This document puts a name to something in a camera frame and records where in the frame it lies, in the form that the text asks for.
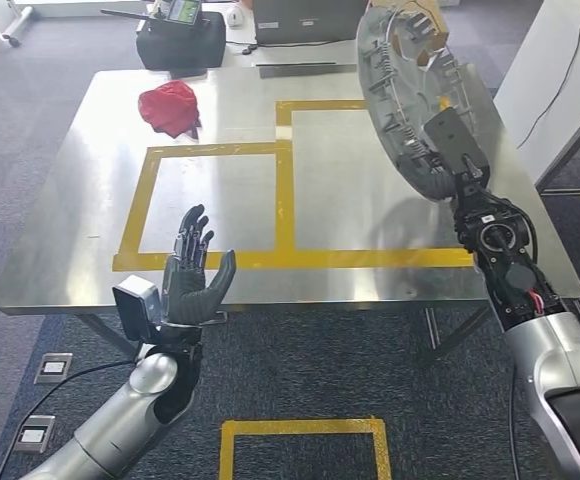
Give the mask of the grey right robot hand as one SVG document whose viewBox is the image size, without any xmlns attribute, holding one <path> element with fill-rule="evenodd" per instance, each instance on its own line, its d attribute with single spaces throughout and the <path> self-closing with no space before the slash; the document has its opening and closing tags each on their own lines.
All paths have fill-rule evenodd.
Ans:
<svg viewBox="0 0 580 480">
<path fill-rule="evenodd" d="M 431 201 L 445 201 L 456 195 L 454 176 L 444 169 L 429 165 L 415 168 L 408 182 L 421 195 Z"/>
</svg>

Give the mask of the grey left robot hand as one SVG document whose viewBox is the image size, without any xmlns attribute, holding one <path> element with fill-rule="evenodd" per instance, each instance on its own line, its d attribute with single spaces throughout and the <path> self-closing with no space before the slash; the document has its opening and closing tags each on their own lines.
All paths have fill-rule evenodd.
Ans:
<svg viewBox="0 0 580 480">
<path fill-rule="evenodd" d="M 166 260 L 162 300 L 169 324 L 195 326 L 213 319 L 236 274 L 236 254 L 229 250 L 221 257 L 213 279 L 206 282 L 208 250 L 214 232 L 205 230 L 208 217 L 204 211 L 202 204 L 188 210 Z"/>
</svg>

